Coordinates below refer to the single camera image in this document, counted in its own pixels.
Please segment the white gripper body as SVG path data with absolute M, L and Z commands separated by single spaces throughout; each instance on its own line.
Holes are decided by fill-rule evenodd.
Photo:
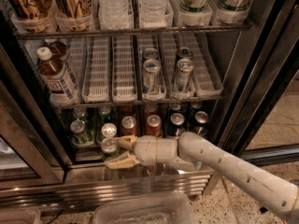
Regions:
M 178 156 L 176 139 L 143 135 L 136 140 L 134 153 L 142 165 L 166 164 L 176 170 L 195 170 L 191 162 L 184 161 Z

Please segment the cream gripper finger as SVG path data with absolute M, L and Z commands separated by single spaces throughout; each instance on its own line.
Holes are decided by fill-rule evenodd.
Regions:
M 127 149 L 127 150 L 133 150 L 137 139 L 138 139 L 137 136 L 125 135 L 122 137 L 118 137 L 117 141 L 118 141 L 118 144 L 120 147 Z
M 127 169 L 132 168 L 139 163 L 140 161 L 134 154 L 130 153 L 129 151 L 125 151 L 117 158 L 105 161 L 104 165 L 108 169 Z

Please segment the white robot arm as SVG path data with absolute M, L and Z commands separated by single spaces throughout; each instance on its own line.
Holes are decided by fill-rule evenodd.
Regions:
M 198 134 L 185 132 L 177 139 L 129 135 L 117 142 L 125 152 L 105 162 L 109 169 L 160 163 L 177 170 L 195 171 L 205 164 L 287 224 L 299 224 L 298 186 L 239 159 Z

